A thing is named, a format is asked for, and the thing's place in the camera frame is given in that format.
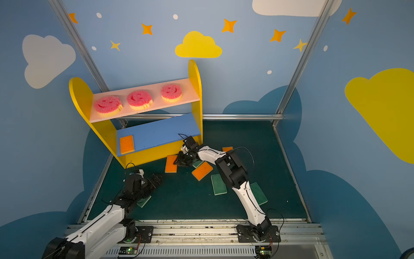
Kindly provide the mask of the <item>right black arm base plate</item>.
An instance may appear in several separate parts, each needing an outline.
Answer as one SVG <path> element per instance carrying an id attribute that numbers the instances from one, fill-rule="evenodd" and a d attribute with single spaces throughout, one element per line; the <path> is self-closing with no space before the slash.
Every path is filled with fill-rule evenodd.
<path id="1" fill-rule="evenodd" d="M 236 231 L 239 243 L 278 243 L 281 241 L 280 231 L 277 226 L 271 226 L 267 234 L 262 238 L 255 237 L 250 226 L 238 224 Z"/>

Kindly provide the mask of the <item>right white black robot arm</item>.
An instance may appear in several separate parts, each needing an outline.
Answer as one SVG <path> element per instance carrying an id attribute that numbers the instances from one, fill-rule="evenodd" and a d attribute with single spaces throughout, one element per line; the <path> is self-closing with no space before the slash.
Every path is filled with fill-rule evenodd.
<path id="1" fill-rule="evenodd" d="M 216 165 L 225 185 L 236 193 L 242 203 L 248 216 L 252 235 L 257 241 L 264 241 L 272 224 L 256 201 L 251 190 L 248 170 L 236 152 L 214 150 L 205 144 L 198 144 L 192 136 L 186 136 L 175 163 L 180 166 L 190 166 L 194 160 Z"/>

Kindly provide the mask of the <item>orange sponge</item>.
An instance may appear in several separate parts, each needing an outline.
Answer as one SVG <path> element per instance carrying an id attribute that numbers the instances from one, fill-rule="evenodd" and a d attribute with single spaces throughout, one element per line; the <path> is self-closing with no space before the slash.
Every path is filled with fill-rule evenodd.
<path id="1" fill-rule="evenodd" d="M 120 153 L 125 155 L 135 151 L 134 139 L 132 135 L 121 137 L 119 139 Z"/>
<path id="2" fill-rule="evenodd" d="M 192 175 L 198 180 L 201 181 L 205 176 L 207 176 L 213 167 L 206 161 L 200 164 L 195 170 L 192 171 Z"/>
<path id="3" fill-rule="evenodd" d="M 231 151 L 231 150 L 233 150 L 233 147 L 232 146 L 230 146 L 230 147 L 223 147 L 222 148 L 222 151 L 223 152 L 228 152 L 228 151 Z"/>
<path id="4" fill-rule="evenodd" d="M 167 156 L 165 173 L 176 173 L 177 172 L 177 164 L 175 164 L 176 160 L 177 160 L 177 155 Z"/>

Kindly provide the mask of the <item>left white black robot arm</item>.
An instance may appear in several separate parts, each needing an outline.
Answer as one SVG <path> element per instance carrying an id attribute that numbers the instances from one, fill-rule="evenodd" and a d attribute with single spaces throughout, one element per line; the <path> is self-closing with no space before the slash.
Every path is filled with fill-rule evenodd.
<path id="1" fill-rule="evenodd" d="M 88 224 L 65 238 L 50 241 L 43 259 L 99 259 L 116 243 L 134 240 L 138 233 L 130 218 L 139 201 L 149 197 L 162 183 L 164 176 L 152 174 L 144 178 L 131 174 L 112 202 Z"/>

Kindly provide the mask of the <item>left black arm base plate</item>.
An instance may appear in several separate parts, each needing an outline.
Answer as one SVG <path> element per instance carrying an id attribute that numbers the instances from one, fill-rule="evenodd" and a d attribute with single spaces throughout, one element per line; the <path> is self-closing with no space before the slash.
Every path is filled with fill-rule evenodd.
<path id="1" fill-rule="evenodd" d="M 151 243 L 153 231 L 153 226 L 128 227 L 122 243 Z"/>

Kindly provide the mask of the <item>pink smiley sponge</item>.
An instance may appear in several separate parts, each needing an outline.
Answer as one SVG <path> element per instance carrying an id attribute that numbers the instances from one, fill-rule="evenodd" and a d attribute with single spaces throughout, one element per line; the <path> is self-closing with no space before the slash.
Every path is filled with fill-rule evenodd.
<path id="1" fill-rule="evenodd" d="M 105 96 L 97 100 L 93 108 L 101 117 L 110 117 L 118 114 L 124 107 L 119 97 Z"/>
<path id="2" fill-rule="evenodd" d="M 129 106 L 134 110 L 145 110 L 153 104 L 153 98 L 147 91 L 134 91 L 127 96 Z"/>
<path id="3" fill-rule="evenodd" d="M 178 102 L 182 98 L 182 89 L 177 84 L 168 84 L 161 88 L 162 100 L 167 103 Z"/>

